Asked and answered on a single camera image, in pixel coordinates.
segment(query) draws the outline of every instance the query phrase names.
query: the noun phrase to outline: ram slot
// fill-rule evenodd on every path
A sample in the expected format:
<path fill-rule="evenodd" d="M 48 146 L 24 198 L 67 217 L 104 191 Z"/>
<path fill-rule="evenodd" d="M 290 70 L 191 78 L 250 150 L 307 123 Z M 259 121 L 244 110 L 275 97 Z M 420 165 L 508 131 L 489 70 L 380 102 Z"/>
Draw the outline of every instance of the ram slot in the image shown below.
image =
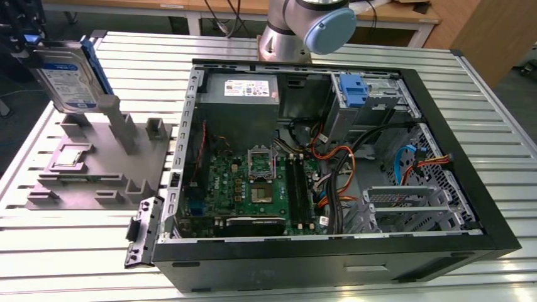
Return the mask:
<path fill-rule="evenodd" d="M 300 222 L 308 225 L 312 222 L 312 207 L 310 205 L 304 161 L 302 159 L 299 159 L 295 164 L 295 178 L 299 197 Z"/>
<path fill-rule="evenodd" d="M 287 179 L 287 197 L 290 200 L 290 216 L 292 219 L 292 225 L 296 226 L 300 223 L 300 208 L 299 208 L 299 196 L 296 187 L 295 176 L 295 159 L 286 160 L 286 179 Z"/>

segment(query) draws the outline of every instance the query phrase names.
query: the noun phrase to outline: power supply label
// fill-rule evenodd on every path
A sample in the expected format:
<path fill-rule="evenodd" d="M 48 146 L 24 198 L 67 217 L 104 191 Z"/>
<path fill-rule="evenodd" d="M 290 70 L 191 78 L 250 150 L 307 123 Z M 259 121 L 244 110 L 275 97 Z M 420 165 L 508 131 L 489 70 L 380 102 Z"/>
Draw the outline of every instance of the power supply label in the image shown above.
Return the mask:
<path fill-rule="evenodd" d="M 268 81 L 227 80 L 224 96 L 270 96 Z"/>
<path fill-rule="evenodd" d="M 84 83 L 87 76 L 80 71 L 79 66 L 47 63 L 43 67 L 43 73 L 66 105 L 84 109 L 98 106 L 96 99 Z"/>

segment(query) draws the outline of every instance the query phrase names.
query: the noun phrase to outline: workbench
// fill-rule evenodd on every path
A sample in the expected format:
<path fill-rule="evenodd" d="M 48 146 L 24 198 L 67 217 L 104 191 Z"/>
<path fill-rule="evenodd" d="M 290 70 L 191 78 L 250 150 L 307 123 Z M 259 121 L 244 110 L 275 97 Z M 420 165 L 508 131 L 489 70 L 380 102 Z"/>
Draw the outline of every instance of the workbench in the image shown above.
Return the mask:
<path fill-rule="evenodd" d="M 256 60 L 252 39 L 108 32 L 94 37 L 122 110 L 180 123 L 191 60 Z M 523 249 L 427 283 L 178 292 L 156 268 L 124 269 L 135 211 L 28 211 L 27 195 L 64 132 L 52 104 L 0 180 L 0 301 L 533 301 L 537 297 L 537 148 L 464 57 L 447 50 L 347 45 L 315 63 L 419 71 Z M 90 120 L 106 117 L 90 114 Z M 175 150 L 174 142 L 170 151 Z M 172 155 L 164 165 L 163 184 Z"/>
<path fill-rule="evenodd" d="M 219 19 L 235 19 L 235 14 L 226 0 L 210 0 L 211 7 Z M 70 22 L 74 22 L 68 12 L 138 14 L 147 16 L 184 17 L 188 21 L 191 35 L 202 35 L 200 21 L 214 18 L 204 0 L 44 0 L 44 9 L 67 12 Z M 414 4 L 391 2 L 378 9 L 378 28 L 412 30 L 414 35 L 408 47 L 420 48 L 431 35 L 434 27 L 442 18 L 432 8 L 427 14 L 414 11 Z M 242 2 L 243 20 L 267 21 L 270 0 Z M 374 25 L 374 10 L 358 15 L 358 27 L 371 28 Z"/>

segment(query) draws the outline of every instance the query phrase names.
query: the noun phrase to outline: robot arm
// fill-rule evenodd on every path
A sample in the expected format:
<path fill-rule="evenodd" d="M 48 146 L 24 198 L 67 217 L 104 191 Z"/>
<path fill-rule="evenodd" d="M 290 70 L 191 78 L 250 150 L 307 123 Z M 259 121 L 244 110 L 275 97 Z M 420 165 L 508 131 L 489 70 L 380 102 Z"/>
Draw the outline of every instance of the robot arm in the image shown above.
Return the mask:
<path fill-rule="evenodd" d="M 0 6 L 0 53 L 19 58 L 27 67 L 38 67 L 42 61 L 32 49 L 47 35 L 42 1 L 3 0 Z"/>
<path fill-rule="evenodd" d="M 260 40 L 260 58 L 308 62 L 310 52 L 326 55 L 350 40 L 356 15 L 348 0 L 271 0 Z"/>

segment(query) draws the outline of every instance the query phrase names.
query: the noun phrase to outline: gray robot arm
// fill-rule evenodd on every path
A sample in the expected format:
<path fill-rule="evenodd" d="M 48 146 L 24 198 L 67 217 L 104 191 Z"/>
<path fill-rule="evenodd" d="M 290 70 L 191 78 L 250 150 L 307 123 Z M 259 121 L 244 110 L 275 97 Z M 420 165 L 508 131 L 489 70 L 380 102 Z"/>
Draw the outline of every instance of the gray robot arm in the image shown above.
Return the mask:
<path fill-rule="evenodd" d="M 335 52 L 356 29 L 348 0 L 271 0 L 260 58 L 276 62 L 308 62 L 311 52 Z"/>

